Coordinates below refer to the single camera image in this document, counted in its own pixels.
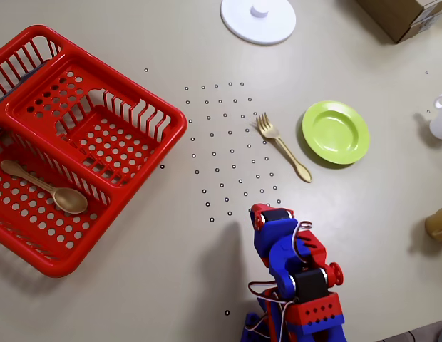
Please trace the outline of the blue red gripper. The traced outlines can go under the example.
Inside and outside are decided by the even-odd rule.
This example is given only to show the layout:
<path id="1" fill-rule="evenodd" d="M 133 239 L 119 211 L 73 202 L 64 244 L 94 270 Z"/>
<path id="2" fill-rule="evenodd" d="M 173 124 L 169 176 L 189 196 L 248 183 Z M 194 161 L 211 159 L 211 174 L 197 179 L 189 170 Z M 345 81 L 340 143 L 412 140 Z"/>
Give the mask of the blue red gripper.
<path id="1" fill-rule="evenodd" d="M 260 257 L 268 257 L 273 244 L 290 235 L 298 223 L 292 210 L 267 207 L 260 203 L 252 205 L 250 218 L 254 230 L 254 246 Z"/>

